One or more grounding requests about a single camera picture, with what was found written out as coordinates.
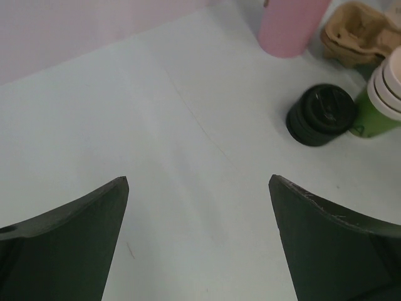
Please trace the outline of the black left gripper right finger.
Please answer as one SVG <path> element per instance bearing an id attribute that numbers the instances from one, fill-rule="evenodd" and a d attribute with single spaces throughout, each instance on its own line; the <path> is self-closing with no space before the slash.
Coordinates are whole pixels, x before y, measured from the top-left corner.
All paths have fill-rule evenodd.
<path id="1" fill-rule="evenodd" d="M 269 192 L 298 300 L 400 300 L 400 226 L 278 175 Z"/>

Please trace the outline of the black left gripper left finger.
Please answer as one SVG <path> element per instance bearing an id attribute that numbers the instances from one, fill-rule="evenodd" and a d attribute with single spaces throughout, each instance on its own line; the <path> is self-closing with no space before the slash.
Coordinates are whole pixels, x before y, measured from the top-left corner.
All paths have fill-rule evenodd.
<path id="1" fill-rule="evenodd" d="M 1 300 L 101 300 L 127 202 L 122 176 L 1 228 Z"/>

